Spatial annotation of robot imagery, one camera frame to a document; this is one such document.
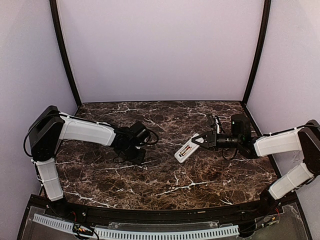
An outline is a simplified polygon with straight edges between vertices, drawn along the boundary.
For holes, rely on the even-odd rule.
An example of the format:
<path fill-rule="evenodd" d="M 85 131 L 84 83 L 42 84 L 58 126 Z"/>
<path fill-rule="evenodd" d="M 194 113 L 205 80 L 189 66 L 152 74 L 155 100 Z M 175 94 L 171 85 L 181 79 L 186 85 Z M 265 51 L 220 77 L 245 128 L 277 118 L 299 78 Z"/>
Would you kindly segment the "white remote control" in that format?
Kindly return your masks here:
<path fill-rule="evenodd" d="M 179 163 L 184 163 L 204 142 L 202 137 L 195 133 L 175 154 L 174 157 Z"/>

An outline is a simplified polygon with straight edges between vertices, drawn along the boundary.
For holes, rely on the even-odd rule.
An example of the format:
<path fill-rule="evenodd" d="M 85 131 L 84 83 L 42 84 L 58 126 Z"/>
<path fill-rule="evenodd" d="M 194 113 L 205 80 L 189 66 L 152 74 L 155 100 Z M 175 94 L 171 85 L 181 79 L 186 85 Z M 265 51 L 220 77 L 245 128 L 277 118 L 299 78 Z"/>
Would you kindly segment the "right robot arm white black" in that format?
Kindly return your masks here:
<path fill-rule="evenodd" d="M 220 125 L 214 123 L 212 115 L 207 116 L 211 131 L 195 136 L 191 141 L 207 150 L 235 149 L 247 159 L 257 159 L 273 154 L 301 151 L 303 160 L 284 176 L 266 187 L 259 196 L 258 212 L 271 212 L 287 193 L 309 184 L 320 174 L 320 125 L 310 120 L 295 128 L 252 137 L 251 121 L 244 114 L 230 118 L 231 134 L 218 132 Z"/>

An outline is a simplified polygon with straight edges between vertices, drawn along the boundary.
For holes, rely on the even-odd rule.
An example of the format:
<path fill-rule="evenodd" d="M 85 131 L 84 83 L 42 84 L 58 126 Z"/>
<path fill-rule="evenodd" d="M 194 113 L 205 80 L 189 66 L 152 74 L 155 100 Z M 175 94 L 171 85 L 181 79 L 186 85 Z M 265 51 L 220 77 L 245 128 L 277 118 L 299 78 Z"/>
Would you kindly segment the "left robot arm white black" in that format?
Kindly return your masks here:
<path fill-rule="evenodd" d="M 140 165 L 146 154 L 142 147 L 148 144 L 150 138 L 149 130 L 139 121 L 130 127 L 119 127 L 71 116 L 50 105 L 31 125 L 23 141 L 29 142 L 30 150 L 26 150 L 25 154 L 35 164 L 50 208 L 60 216 L 67 216 L 71 209 L 55 162 L 60 141 L 74 140 L 111 147 L 124 161 Z"/>

